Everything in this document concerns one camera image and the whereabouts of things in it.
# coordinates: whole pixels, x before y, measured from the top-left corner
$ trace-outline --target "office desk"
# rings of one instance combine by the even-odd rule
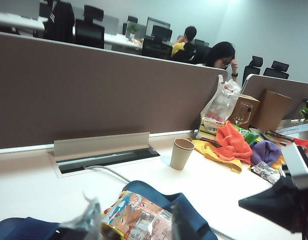
[[[0,12],[0,26],[44,31],[45,27],[44,27],[43,22],[47,20],[48,18],[45,18],[45,17],[39,17],[36,20],[36,19],[22,17],[16,14]],[[135,44],[129,41],[122,34],[111,35],[111,34],[105,33],[104,41],[107,44],[119,45],[119,46],[128,47],[128,48],[135,48],[138,50],[142,49],[141,44]]]
[[[247,170],[229,168],[193,151],[183,171],[169,166],[173,140],[188,135],[151,137],[150,145],[162,156],[156,160],[121,163],[112,168],[130,180],[144,181],[164,194],[183,192],[215,229],[238,240],[299,240],[278,225],[238,206],[238,200],[271,184]],[[87,197],[97,197],[104,210],[126,184],[106,170],[57,178],[49,152],[53,149],[0,154],[0,221],[10,217],[69,221],[82,214]]]
[[[0,26],[44,31],[43,22],[47,20],[47,18],[41,16],[36,20],[12,13],[0,12]]]

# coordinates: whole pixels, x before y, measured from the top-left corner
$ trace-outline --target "cable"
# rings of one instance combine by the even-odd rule
[[[130,180],[125,178],[124,176],[122,176],[121,174],[119,174],[118,172],[110,169],[109,167],[106,166],[100,166],[100,165],[94,165],[94,166],[88,166],[85,169],[106,169],[114,174],[116,174],[117,176],[119,176],[120,178],[122,178],[123,180],[125,180],[126,182],[130,183]]]
[[[226,234],[222,233],[221,231],[216,230],[215,228],[213,228],[213,227],[211,227],[211,226],[209,226],[209,227],[210,227],[210,229],[211,229],[214,233],[220,235],[220,236],[223,237],[223,238],[226,238],[227,240],[236,240],[236,239],[230,237],[229,235],[226,235]]]

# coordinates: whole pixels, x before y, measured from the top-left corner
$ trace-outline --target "yellow cloth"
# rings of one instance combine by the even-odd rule
[[[282,164],[285,163],[285,159],[283,157],[283,155],[281,155],[277,161],[275,163],[273,163],[270,167],[273,168],[273,169],[276,169],[278,170],[279,167],[282,167]]]
[[[179,50],[184,50],[185,43],[175,43],[173,45],[172,56],[177,53]]]
[[[231,161],[220,160],[219,157],[213,152],[216,148],[213,144],[207,141],[192,140],[195,144],[195,149],[203,154],[206,158],[218,162],[226,167],[229,167],[235,173],[242,172],[242,163],[238,159],[233,159]]]

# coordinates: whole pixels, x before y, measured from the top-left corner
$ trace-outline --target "man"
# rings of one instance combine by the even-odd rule
[[[191,42],[196,36],[197,30],[194,26],[189,26],[185,29],[184,36],[182,36],[177,42],[173,45],[172,56],[177,53],[179,50],[184,50],[184,45],[188,42]]]

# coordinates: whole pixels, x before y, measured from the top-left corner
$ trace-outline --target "orange cloth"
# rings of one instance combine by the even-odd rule
[[[302,147],[305,147],[306,153],[308,153],[308,140],[299,139],[299,138],[294,137],[294,142],[295,142],[296,145],[300,145]]]
[[[224,126],[217,130],[216,139],[221,145],[221,147],[214,150],[219,159],[224,161],[239,159],[247,164],[251,164],[250,156],[253,153],[252,149],[245,142],[243,135],[230,121],[227,121]]]

